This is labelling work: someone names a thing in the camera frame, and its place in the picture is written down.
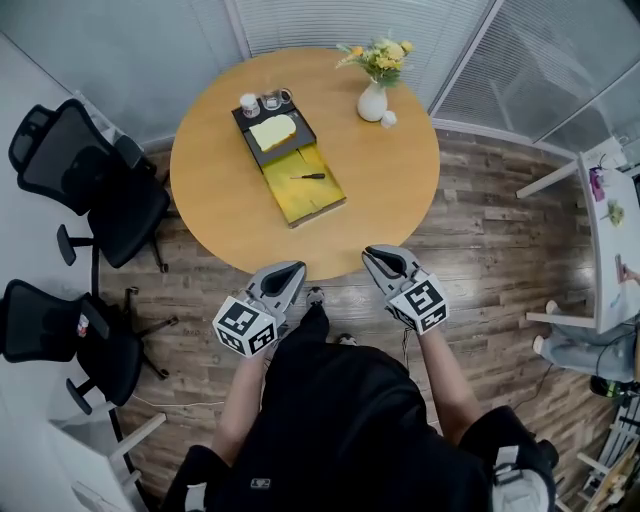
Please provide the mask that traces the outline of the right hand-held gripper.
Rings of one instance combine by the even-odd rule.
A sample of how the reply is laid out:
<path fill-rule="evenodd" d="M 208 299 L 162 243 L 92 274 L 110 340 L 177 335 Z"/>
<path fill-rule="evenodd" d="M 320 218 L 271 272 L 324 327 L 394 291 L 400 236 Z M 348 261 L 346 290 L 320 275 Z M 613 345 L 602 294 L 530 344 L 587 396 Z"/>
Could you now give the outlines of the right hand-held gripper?
<path fill-rule="evenodd" d="M 389 244 L 375 244 L 365 248 L 361 256 L 378 288 L 385 296 L 391 295 L 386 298 L 390 312 L 417 334 L 428 332 L 449 317 L 449 305 L 441 283 L 435 274 L 418 269 L 421 263 L 411 251 Z M 397 291 L 400 277 L 409 278 Z"/>

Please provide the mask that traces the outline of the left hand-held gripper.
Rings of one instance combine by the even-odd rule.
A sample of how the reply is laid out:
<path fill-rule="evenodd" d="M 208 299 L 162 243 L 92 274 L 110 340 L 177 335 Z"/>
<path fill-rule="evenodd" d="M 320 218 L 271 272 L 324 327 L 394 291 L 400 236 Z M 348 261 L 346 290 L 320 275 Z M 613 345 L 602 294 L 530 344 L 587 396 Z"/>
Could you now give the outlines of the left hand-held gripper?
<path fill-rule="evenodd" d="M 266 350 L 281 337 L 285 312 L 296 301 L 305 280 L 306 264 L 302 261 L 260 269 L 250 281 L 250 290 L 228 296 L 215 315 L 212 326 L 219 342 L 242 357 Z"/>

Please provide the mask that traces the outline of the yellow and black tray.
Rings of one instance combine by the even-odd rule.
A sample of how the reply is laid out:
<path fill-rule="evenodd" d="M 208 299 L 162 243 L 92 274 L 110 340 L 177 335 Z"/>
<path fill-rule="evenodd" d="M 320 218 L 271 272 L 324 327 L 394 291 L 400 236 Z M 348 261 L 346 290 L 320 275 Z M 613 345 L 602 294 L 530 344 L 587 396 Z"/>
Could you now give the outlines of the yellow and black tray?
<path fill-rule="evenodd" d="M 322 156 L 314 131 L 293 99 L 278 110 L 269 111 L 264 108 L 261 96 L 257 98 L 260 113 L 255 118 L 248 119 L 243 115 L 240 99 L 232 114 L 288 226 L 295 228 L 344 204 L 346 194 Z M 296 134 L 263 153 L 249 128 L 279 114 L 286 114 L 295 121 Z M 323 180 L 290 179 L 312 173 L 325 173 L 326 177 Z"/>

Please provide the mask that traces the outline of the person's left forearm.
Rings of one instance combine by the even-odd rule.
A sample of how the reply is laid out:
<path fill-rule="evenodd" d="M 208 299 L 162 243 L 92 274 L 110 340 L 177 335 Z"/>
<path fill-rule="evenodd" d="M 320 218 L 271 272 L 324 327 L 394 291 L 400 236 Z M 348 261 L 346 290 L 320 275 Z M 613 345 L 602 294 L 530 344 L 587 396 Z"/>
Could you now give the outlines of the person's left forearm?
<path fill-rule="evenodd" d="M 243 358 L 234 373 L 211 449 L 232 466 L 260 411 L 266 353 Z"/>

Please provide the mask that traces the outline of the person's right forearm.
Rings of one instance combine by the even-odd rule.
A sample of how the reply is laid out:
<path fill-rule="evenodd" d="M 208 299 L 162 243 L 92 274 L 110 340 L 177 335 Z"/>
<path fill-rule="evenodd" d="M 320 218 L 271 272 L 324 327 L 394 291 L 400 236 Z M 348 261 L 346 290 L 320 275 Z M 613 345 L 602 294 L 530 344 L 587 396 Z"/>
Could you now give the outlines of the person's right forearm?
<path fill-rule="evenodd" d="M 458 445 L 482 416 L 472 387 L 438 327 L 418 335 L 443 436 Z"/>

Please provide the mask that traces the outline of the round wooden table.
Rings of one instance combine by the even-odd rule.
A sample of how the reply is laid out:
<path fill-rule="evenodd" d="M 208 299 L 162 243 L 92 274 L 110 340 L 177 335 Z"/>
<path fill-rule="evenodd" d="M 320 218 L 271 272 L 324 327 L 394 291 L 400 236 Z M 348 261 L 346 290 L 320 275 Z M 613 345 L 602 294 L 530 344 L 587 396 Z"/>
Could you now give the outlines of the round wooden table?
<path fill-rule="evenodd" d="M 339 57 L 303 47 L 246 60 L 220 75 L 183 118 L 171 151 L 174 202 L 194 237 L 227 264 L 254 273 L 301 260 L 309 279 L 336 278 L 361 268 L 365 247 L 403 243 L 426 216 L 440 171 L 429 116 L 402 84 L 389 94 L 393 127 L 362 120 L 356 104 L 367 76 L 338 68 Z M 232 115 L 242 94 L 279 87 L 292 91 L 346 195 L 343 205 L 295 228 L 285 223 Z"/>

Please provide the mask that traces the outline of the person's black clothing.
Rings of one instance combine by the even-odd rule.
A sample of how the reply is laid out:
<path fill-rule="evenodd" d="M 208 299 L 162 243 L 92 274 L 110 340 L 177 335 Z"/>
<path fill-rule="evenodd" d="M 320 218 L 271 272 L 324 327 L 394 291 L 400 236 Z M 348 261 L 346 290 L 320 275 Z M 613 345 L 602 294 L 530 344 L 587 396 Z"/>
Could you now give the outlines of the person's black clothing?
<path fill-rule="evenodd" d="M 400 362 L 328 333 L 323 305 L 308 308 L 265 361 L 234 464 L 191 447 L 161 512 L 553 512 L 511 408 L 482 410 L 455 445 Z"/>

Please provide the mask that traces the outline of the yellow bread-shaped sponge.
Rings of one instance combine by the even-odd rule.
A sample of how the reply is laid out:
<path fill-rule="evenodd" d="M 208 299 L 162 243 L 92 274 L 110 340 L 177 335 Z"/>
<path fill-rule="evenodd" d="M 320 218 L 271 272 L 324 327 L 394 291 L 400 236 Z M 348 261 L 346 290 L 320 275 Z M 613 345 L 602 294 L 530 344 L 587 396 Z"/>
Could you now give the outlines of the yellow bread-shaped sponge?
<path fill-rule="evenodd" d="M 263 153 L 267 153 L 293 138 L 296 131 L 295 121 L 286 114 L 269 117 L 249 128 L 249 132 Z"/>

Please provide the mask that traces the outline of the black mesh office chair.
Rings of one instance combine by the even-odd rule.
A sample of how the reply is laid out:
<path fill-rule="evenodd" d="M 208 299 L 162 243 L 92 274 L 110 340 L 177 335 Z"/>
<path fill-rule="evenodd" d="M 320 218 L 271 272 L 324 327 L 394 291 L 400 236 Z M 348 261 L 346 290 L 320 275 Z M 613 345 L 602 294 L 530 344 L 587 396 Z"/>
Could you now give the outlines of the black mesh office chair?
<path fill-rule="evenodd" d="M 133 394 L 144 365 L 158 379 L 168 377 L 145 354 L 143 338 L 178 323 L 172 316 L 136 331 L 131 297 L 137 293 L 136 287 L 127 288 L 124 307 L 119 308 L 90 293 L 66 300 L 14 279 L 0 299 L 0 355 L 10 363 L 75 359 L 87 380 L 80 385 L 67 380 L 66 388 L 79 408 L 87 415 L 93 412 L 85 395 L 94 388 L 108 402 L 122 406 Z M 81 313 L 90 321 L 84 338 L 77 335 Z"/>
<path fill-rule="evenodd" d="M 92 235 L 72 237 L 59 226 L 56 238 L 67 265 L 79 247 L 93 247 L 113 268 L 129 262 L 155 233 L 170 196 L 155 165 L 123 135 L 110 142 L 74 98 L 50 110 L 37 104 L 11 140 L 9 161 L 17 185 L 52 199 L 87 219 Z"/>

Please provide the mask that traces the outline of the white vase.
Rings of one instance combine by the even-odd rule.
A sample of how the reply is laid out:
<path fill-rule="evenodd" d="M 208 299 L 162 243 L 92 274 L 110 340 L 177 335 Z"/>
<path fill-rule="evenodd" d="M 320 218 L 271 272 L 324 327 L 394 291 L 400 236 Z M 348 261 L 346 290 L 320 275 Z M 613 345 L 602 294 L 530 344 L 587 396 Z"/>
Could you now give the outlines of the white vase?
<path fill-rule="evenodd" d="M 371 81 L 359 97 L 357 112 L 367 122 L 379 122 L 387 111 L 387 105 L 386 88 Z"/>

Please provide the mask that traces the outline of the clear glass mug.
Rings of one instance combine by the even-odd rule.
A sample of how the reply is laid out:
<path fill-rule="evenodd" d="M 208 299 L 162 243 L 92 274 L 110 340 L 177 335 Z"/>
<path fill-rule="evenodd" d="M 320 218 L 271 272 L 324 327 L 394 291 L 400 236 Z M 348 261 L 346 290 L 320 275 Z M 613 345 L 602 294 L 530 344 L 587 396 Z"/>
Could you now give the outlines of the clear glass mug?
<path fill-rule="evenodd" d="M 266 110 L 278 110 L 281 106 L 287 105 L 292 100 L 292 93 L 287 88 L 278 88 L 264 93 L 261 101 Z"/>

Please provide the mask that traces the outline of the yellow flower bouquet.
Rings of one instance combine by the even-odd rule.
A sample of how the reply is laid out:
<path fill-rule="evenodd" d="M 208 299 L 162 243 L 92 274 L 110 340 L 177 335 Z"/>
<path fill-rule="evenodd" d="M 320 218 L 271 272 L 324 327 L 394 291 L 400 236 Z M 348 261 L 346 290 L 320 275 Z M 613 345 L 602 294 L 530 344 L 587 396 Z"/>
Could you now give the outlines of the yellow flower bouquet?
<path fill-rule="evenodd" d="M 338 44 L 336 48 L 344 54 L 337 68 L 357 66 L 383 88 L 394 87 L 400 81 L 406 60 L 414 51 L 412 42 L 389 38 L 375 39 L 366 47 Z"/>

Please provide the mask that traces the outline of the white desk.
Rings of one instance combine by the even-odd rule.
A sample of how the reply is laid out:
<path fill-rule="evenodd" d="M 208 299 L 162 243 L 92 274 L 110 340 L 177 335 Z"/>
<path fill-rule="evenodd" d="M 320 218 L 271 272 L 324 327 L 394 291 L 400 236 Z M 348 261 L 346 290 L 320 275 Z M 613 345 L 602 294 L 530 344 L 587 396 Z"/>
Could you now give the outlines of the white desk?
<path fill-rule="evenodd" d="M 48 422 L 45 432 L 81 512 L 152 512 L 128 456 L 165 421 L 158 413 L 122 439 L 111 412 Z"/>
<path fill-rule="evenodd" d="M 619 283 L 614 261 L 615 255 L 620 254 L 623 264 L 640 272 L 640 201 L 632 177 L 619 170 L 626 163 L 621 144 L 611 137 L 516 192 L 516 197 L 523 199 L 576 174 L 583 190 L 595 261 L 593 315 L 580 317 L 528 312 L 528 321 L 586 327 L 603 333 L 631 319 L 640 310 L 640 285 L 631 281 Z M 600 202 L 594 201 L 589 184 L 589 169 L 597 166 L 603 169 L 605 192 L 605 199 Z M 602 220 L 610 199 L 617 200 L 625 210 L 623 222 L 618 227 L 608 219 Z M 610 308 L 618 293 L 621 293 L 620 301 L 616 307 Z"/>

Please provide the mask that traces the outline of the white metal rack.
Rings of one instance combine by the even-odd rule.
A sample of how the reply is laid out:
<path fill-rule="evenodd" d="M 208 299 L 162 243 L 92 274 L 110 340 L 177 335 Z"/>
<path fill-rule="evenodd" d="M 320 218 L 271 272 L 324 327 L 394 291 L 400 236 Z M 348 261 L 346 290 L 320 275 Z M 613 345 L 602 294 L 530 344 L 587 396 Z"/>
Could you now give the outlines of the white metal rack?
<path fill-rule="evenodd" d="M 604 512 L 617 505 L 633 485 L 635 471 L 640 470 L 640 402 L 635 411 L 631 406 L 619 409 L 597 459 L 583 452 L 577 458 L 589 467 L 587 480 L 578 493 L 586 502 L 584 512 Z"/>

